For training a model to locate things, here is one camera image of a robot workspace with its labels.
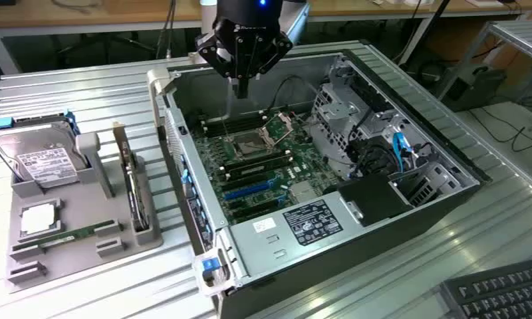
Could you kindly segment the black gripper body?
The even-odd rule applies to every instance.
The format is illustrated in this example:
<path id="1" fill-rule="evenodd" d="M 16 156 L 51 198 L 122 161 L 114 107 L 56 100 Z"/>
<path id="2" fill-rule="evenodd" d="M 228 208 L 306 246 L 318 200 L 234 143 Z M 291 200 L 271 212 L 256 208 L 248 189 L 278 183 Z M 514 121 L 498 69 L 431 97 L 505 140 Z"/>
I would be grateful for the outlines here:
<path id="1" fill-rule="evenodd" d="M 240 76 L 240 37 L 248 34 L 278 35 L 282 1 L 219 1 L 214 34 L 232 54 Z"/>

